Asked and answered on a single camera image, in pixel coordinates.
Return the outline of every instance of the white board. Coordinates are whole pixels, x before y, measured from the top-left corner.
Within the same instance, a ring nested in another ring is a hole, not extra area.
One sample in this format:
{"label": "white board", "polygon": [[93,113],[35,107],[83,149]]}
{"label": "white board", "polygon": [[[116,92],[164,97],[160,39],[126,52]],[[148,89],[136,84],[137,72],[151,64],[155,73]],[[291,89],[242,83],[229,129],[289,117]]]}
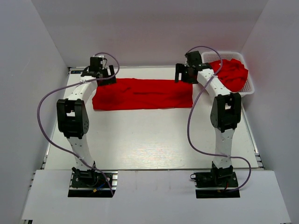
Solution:
{"label": "white board", "polygon": [[[174,79],[174,68],[123,68],[118,78]],[[71,74],[68,84],[79,81]],[[202,88],[193,85],[193,98]],[[67,97],[73,88],[65,91]],[[195,107],[191,139],[205,152],[215,152],[215,132],[210,121],[212,102],[204,92]],[[86,109],[90,120],[87,141],[96,165],[104,170],[121,169],[201,169],[210,168],[213,157],[194,151],[187,140],[187,119],[190,109],[94,111],[92,97]],[[71,150],[69,142],[56,126],[53,141]],[[254,147],[244,117],[235,131],[233,156],[243,156],[257,167]],[[45,169],[71,169],[73,155],[50,147]],[[233,160],[235,168],[247,168],[242,160]]]}
{"label": "white board", "polygon": [[[289,223],[273,171],[253,171],[240,198],[196,199],[193,171],[119,171],[113,198],[68,198],[71,171],[36,172],[23,219],[42,224]],[[237,171],[239,182],[247,171]]]}

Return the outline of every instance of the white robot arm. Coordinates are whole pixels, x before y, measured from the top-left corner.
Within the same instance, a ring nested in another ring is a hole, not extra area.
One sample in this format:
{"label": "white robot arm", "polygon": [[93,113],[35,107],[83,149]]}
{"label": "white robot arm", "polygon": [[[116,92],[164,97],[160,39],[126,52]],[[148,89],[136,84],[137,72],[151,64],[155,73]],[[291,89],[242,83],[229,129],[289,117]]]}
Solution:
{"label": "white robot arm", "polygon": [[[91,57],[91,65],[84,69],[80,81],[83,83],[75,88],[75,90],[65,99],[60,99],[57,102],[57,119],[58,129],[64,133],[71,144],[74,153],[84,159],[89,166],[95,166],[92,159],[86,133],[89,128],[89,120],[85,108],[85,103],[88,101],[92,92],[97,89],[98,85],[115,83],[116,79],[112,78],[106,81],[91,81],[87,80],[109,77],[114,75],[113,66],[110,66],[110,75],[108,74],[106,65],[103,65],[104,56]],[[87,170],[88,168],[76,159],[77,169]]]}
{"label": "white robot arm", "polygon": [[[175,82],[181,73],[181,81],[203,86],[214,75],[209,63],[202,63],[198,51],[189,52],[186,55],[185,64],[176,64]],[[218,187],[226,186],[229,182],[231,187],[236,187],[237,182],[231,162],[232,139],[241,120],[241,96],[239,93],[231,93],[218,79],[214,77],[206,88],[213,102],[211,110],[211,123],[216,133],[215,156],[210,173],[195,173],[197,186]]]}

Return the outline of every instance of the white basket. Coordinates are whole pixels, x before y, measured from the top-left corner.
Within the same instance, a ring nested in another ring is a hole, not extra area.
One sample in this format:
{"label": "white basket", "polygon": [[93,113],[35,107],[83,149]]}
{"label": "white basket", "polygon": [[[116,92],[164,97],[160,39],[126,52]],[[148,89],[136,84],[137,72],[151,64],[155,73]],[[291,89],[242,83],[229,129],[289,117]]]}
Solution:
{"label": "white basket", "polygon": [[[231,51],[219,51],[219,54],[221,55],[221,57],[223,59],[227,59],[227,60],[236,59],[236,60],[240,61],[244,65],[244,67],[246,69],[248,69],[246,66],[246,63],[244,61],[244,58],[240,53],[231,52]],[[201,58],[202,58],[203,63],[214,62],[214,61],[219,60],[218,55],[213,51],[202,53]],[[239,91],[239,93],[242,97],[247,94],[254,93],[254,86],[252,84],[252,80],[251,80],[249,72],[248,72],[248,77],[247,77],[246,83],[245,83],[244,87]]]}

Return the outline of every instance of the red towel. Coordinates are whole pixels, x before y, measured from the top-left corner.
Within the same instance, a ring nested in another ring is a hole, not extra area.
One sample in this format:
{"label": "red towel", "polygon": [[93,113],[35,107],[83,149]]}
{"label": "red towel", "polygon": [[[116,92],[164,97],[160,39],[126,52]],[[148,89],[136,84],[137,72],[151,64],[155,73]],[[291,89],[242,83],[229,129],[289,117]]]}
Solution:
{"label": "red towel", "polygon": [[[220,60],[211,62],[214,72],[220,67]],[[218,73],[218,78],[222,84],[232,92],[240,91],[246,83],[248,70],[244,65],[235,59],[231,61],[223,60],[223,67]]]}
{"label": "red towel", "polygon": [[115,84],[99,86],[94,110],[135,110],[192,107],[192,84],[173,80],[118,78]]}

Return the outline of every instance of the white enclosure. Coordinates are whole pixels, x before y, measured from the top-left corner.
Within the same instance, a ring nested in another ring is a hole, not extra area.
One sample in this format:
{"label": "white enclosure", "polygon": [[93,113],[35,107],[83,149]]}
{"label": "white enclosure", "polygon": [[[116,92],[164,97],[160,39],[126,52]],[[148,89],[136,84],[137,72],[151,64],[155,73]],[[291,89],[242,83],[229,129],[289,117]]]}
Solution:
{"label": "white enclosure", "polygon": [[[242,99],[245,112],[263,164],[274,170],[291,221],[299,223],[299,1],[7,0],[0,3],[0,31],[1,223],[21,219],[48,145],[37,105],[66,84],[67,67],[86,66],[100,51],[121,66],[173,66],[196,45],[244,56],[255,87]],[[42,107],[48,135],[63,94]]]}

